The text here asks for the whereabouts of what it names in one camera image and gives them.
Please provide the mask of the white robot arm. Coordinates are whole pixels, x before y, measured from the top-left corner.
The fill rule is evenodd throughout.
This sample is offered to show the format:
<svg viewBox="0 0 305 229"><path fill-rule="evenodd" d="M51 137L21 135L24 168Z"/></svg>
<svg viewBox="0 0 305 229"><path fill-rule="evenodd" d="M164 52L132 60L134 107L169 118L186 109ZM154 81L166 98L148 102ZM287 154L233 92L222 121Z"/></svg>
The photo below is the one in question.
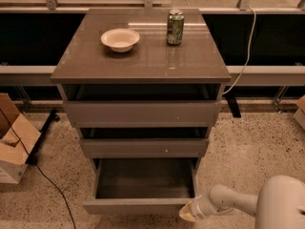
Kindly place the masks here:
<svg viewBox="0 0 305 229"><path fill-rule="evenodd" d="M305 183L288 176L269 178L259 194L238 193L221 184L190 200L179 216L195 222L239 210L255 218L255 229L305 229Z"/></svg>

